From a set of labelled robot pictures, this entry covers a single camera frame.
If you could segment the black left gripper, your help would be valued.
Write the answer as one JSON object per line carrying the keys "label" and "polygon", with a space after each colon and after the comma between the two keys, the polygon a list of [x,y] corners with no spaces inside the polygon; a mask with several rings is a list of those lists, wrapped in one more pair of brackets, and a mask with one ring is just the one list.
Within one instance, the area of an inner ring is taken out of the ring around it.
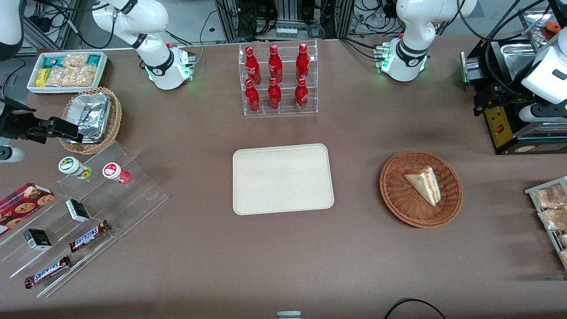
{"label": "black left gripper", "polygon": [[474,100],[474,116],[479,117],[486,110],[504,105],[508,101],[506,90],[500,85],[491,83],[484,89],[481,89],[473,98]]}

